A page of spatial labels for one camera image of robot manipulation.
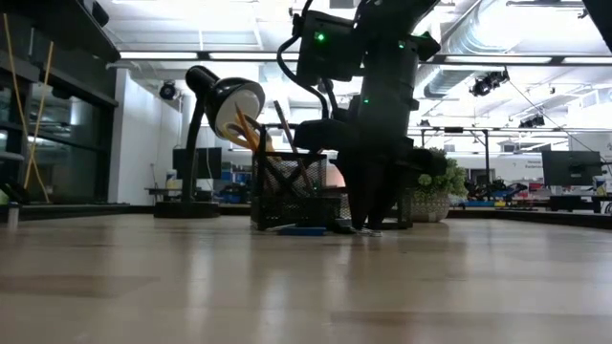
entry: cable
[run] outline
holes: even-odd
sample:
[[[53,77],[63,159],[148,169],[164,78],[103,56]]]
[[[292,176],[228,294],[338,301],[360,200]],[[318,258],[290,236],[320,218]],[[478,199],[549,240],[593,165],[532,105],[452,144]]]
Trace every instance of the cable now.
[[[568,137],[570,137],[572,140],[578,142],[582,147],[586,148],[588,151],[596,153],[595,150],[591,149],[589,146],[587,146],[586,144],[584,144],[581,140],[578,140],[574,135],[570,134],[570,132],[568,132],[567,130],[565,130],[562,126],[556,124],[550,117],[548,117],[548,115],[544,114],[543,111],[539,110],[539,108],[537,108],[537,106],[527,97],[525,96],[525,94],[523,94],[518,87],[516,87],[516,85],[514,85],[514,83],[511,80],[508,80],[508,82],[513,85],[514,89],[520,94],[522,95],[525,100],[527,100],[527,102],[529,102],[534,109],[542,116],[544,116],[546,119],[548,119],[551,123],[553,123],[553,125],[556,126],[556,128],[558,128],[560,131],[562,131],[563,133],[565,133]],[[612,169],[610,169],[610,165],[608,164],[608,161],[606,159],[604,159],[601,154],[600,154],[600,159],[601,161],[603,161],[603,163],[606,163],[606,168],[608,170],[608,173],[610,174],[610,177],[612,178]]]
[[[2,15],[4,19],[4,31],[7,36],[7,49],[9,50],[9,63],[11,65],[12,84],[13,84],[14,91],[15,91],[15,98],[17,99],[17,108],[19,110],[19,117],[21,117],[21,126],[23,128],[23,135],[28,136],[28,127],[26,126],[26,117],[23,111],[23,104],[21,103],[21,95],[19,94],[19,84],[17,82],[17,73],[15,71],[15,61],[12,55],[11,28],[9,27],[9,16],[6,13],[3,13]],[[51,55],[51,53],[53,52],[53,42],[49,50],[50,50],[49,53]],[[45,75],[45,80],[47,80],[48,73],[50,70],[51,70],[51,66],[48,65],[47,72]],[[40,178],[40,172],[38,171],[38,166],[36,164],[36,158],[32,154],[32,151],[30,154],[30,158],[33,161],[34,172],[36,174],[36,178],[38,179],[38,184],[40,185],[40,188],[42,189],[42,192],[45,195],[45,200],[47,201],[47,203],[50,203],[49,195],[47,194],[47,189],[45,188],[45,184],[42,182],[42,179]],[[28,186],[28,181],[25,180],[24,188],[26,188],[27,186]]]
[[[207,133],[206,129],[205,129],[205,132],[204,132],[204,144],[207,146],[207,169],[208,169],[208,178],[205,179],[205,181],[207,181],[208,187],[210,188],[210,193],[212,193],[212,192],[214,192],[214,189],[212,187],[212,184],[210,184],[210,179],[212,178],[212,172],[210,172],[210,154],[208,153],[210,151],[210,148],[208,147],[208,133]]]
[[[308,11],[308,9],[310,8],[312,4],[313,4],[313,0],[306,1],[306,4],[304,4],[304,8],[302,10],[302,17]],[[276,63],[278,63],[278,67],[280,67],[280,70],[283,71],[283,73],[291,81],[293,81],[299,87],[310,92],[311,94],[313,94],[315,97],[318,98],[318,101],[320,101],[321,107],[322,107],[321,109],[322,117],[325,119],[328,119],[329,118],[329,108],[327,107],[327,100],[325,99],[325,97],[319,91],[315,90],[313,87],[304,85],[302,82],[300,82],[299,79],[297,79],[297,76],[289,69],[289,67],[287,67],[287,64],[283,60],[283,53],[287,49],[289,49],[289,47],[291,47],[298,40],[300,36],[301,36],[301,30],[299,30],[298,33],[295,33],[291,38],[289,38],[283,44],[281,44],[280,47],[278,47],[278,50],[276,51]]]

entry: green plant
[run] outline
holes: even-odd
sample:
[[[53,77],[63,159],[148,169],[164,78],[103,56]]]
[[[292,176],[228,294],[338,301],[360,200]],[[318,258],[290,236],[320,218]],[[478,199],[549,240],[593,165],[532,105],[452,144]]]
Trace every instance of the green plant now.
[[[429,148],[432,153],[447,155],[447,152],[441,149]],[[457,165],[457,160],[447,158],[447,173],[443,176],[431,177],[423,174],[419,177],[419,186],[415,190],[415,196],[418,198],[426,198],[436,195],[440,192],[448,193],[465,197],[468,190],[465,187],[466,170]]]

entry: wooden stick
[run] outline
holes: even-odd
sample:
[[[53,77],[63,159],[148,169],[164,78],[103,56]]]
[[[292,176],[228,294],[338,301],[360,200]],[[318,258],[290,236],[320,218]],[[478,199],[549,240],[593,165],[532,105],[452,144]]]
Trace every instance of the wooden stick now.
[[[285,135],[287,136],[287,141],[289,142],[289,145],[291,146],[291,150],[294,152],[294,154],[299,154],[297,152],[297,148],[294,146],[294,137],[291,135],[291,129],[289,128],[289,123],[287,123],[287,120],[285,119],[285,115],[283,114],[283,110],[280,107],[280,104],[278,103],[278,101],[274,101],[274,109],[276,110],[276,113],[278,114],[278,119],[280,119],[280,124],[283,126],[283,129],[285,130]],[[300,157],[297,157],[297,165],[298,168],[301,171],[301,175],[302,178],[304,179],[304,183],[306,184],[306,187],[308,188],[308,191],[310,191],[311,195],[315,195],[315,189],[313,188],[312,183],[310,183],[310,178],[308,178],[308,174],[306,173],[306,167],[304,166],[304,163],[302,162],[302,159]]]

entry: track light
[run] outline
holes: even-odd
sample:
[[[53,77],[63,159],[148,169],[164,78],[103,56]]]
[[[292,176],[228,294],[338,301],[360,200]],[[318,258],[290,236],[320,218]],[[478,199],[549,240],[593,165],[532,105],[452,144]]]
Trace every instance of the track light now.
[[[474,85],[470,88],[470,93],[475,97],[484,97],[508,81],[510,81],[508,70],[504,70],[504,72],[490,72],[484,77],[476,78]]]
[[[518,125],[519,128],[536,128],[539,126],[544,126],[546,125],[546,123],[544,122],[544,116],[542,115],[535,115],[532,118],[529,118],[527,120],[522,120],[520,122],[520,124]]]
[[[174,100],[179,97],[180,92],[174,85],[174,80],[164,81],[164,85],[160,89],[160,97],[164,100]]]

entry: blue object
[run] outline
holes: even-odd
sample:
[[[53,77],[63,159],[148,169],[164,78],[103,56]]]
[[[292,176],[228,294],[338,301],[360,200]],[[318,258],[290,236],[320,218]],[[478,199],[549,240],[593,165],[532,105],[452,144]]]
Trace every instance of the blue object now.
[[[289,226],[279,229],[278,235],[294,235],[294,236],[323,236],[325,235],[325,227],[295,227]]]
[[[494,201],[467,201],[466,206],[495,206]]]

